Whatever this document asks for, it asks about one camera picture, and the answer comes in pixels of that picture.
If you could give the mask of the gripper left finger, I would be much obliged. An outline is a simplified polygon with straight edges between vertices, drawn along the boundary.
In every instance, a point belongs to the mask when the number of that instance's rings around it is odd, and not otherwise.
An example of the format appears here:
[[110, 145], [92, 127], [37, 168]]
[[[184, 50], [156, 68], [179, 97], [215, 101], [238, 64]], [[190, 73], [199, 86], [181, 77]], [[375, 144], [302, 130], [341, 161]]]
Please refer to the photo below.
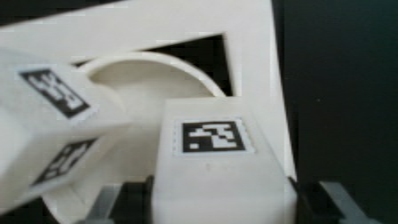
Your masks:
[[149, 176], [142, 182], [104, 185], [87, 216], [76, 224], [152, 224], [152, 181]]

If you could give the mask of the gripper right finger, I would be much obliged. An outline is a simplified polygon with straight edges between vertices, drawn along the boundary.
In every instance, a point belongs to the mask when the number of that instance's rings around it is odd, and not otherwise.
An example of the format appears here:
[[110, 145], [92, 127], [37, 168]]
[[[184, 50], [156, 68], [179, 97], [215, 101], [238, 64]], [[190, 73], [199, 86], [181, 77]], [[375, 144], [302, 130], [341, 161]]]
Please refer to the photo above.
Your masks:
[[293, 178], [287, 180], [296, 193], [295, 224], [380, 224], [337, 181], [300, 183]]

